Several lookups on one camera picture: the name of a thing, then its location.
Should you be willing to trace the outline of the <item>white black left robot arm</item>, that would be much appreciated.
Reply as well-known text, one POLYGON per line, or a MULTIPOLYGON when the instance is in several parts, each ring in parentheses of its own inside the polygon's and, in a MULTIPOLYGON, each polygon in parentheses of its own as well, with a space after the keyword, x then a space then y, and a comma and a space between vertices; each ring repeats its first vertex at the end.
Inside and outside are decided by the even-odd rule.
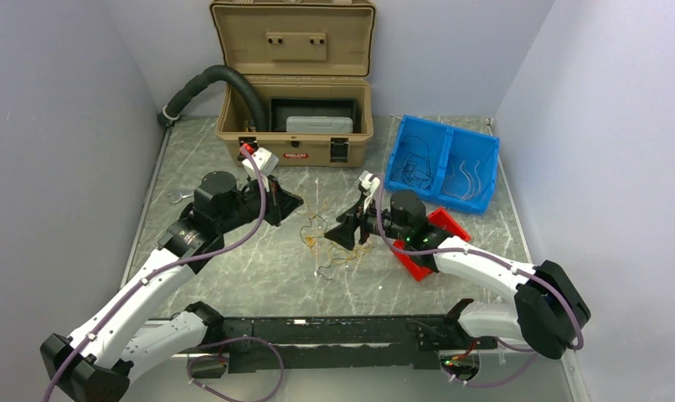
POLYGON ((49 385, 73 401, 118 401, 130 384, 175 353, 215 350, 226 338, 224 316, 202 301, 170 322, 140 333, 155 310, 216 255, 250 239, 262 223, 279 226, 303 199, 272 176, 238 188, 225 171, 206 174, 142 268, 91 319, 41 345, 49 385))

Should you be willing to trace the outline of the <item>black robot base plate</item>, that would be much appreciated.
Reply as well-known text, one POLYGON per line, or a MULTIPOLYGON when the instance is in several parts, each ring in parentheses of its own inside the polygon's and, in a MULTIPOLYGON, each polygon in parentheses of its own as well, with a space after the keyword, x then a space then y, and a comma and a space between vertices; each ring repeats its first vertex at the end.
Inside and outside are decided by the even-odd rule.
POLYGON ((443 315, 227 317, 193 353, 221 352, 232 374, 265 369, 439 369, 457 355, 493 350, 443 315))

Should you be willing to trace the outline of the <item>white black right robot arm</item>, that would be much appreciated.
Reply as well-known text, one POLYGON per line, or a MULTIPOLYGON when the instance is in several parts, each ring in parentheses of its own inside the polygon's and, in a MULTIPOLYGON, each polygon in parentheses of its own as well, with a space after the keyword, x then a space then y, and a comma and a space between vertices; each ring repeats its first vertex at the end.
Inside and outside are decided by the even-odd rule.
POLYGON ((534 352, 559 359, 566 350, 584 346, 582 330, 590 309, 561 265, 510 260, 468 244, 430 221, 425 205, 412 191, 394 193, 388 209, 363 194, 340 214, 326 239, 346 250, 372 235, 382 237, 416 265, 460 277, 500 296, 501 304, 460 300, 446 315, 444 336, 455 348, 476 338, 525 342, 534 352))

